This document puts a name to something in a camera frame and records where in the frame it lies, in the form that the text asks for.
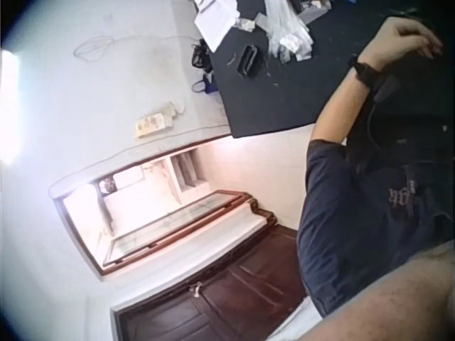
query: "papers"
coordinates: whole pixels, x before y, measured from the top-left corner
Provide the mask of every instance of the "papers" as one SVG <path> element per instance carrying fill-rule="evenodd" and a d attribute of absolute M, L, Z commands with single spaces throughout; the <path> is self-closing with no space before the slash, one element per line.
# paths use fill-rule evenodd
<path fill-rule="evenodd" d="M 240 16 L 236 0 L 196 0 L 199 13 L 194 23 L 208 47 L 215 52 Z"/>

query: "black object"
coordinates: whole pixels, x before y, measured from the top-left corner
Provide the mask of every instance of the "black object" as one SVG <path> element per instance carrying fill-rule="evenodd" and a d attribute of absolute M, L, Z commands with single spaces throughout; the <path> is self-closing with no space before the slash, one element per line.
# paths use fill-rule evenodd
<path fill-rule="evenodd" d="M 208 45 L 203 39 L 199 39 L 199 45 L 193 45 L 194 52 L 191 58 L 191 65 L 198 69 L 204 69 L 205 73 L 211 73 L 213 70 L 208 53 Z"/>
<path fill-rule="evenodd" d="M 252 68 L 257 62 L 257 47 L 254 45 L 246 45 L 243 50 L 242 57 L 240 58 L 237 71 L 247 77 L 251 74 Z"/>
<path fill-rule="evenodd" d="M 266 13 L 264 0 L 237 0 L 243 18 Z M 387 70 L 402 85 L 399 95 L 381 105 L 382 114 L 407 117 L 420 114 L 453 116 L 453 36 L 449 11 L 430 0 L 368 0 L 351 4 L 332 2 L 332 11 L 309 24 L 314 40 L 312 58 L 283 65 L 269 57 L 268 38 L 261 29 L 251 33 L 230 30 L 215 53 L 210 53 L 232 135 L 253 136 L 314 123 L 324 104 L 345 77 L 349 58 L 360 53 L 392 10 L 421 8 L 419 17 L 431 22 L 444 44 L 444 55 L 434 60 L 410 53 Z M 239 77 L 232 56 L 246 45 L 264 51 L 264 65 L 254 78 Z"/>
<path fill-rule="evenodd" d="M 359 63 L 357 58 L 357 55 L 353 55 L 349 60 L 349 66 L 357 72 L 357 79 L 372 90 L 378 89 L 382 83 L 383 74 L 366 63 Z"/>

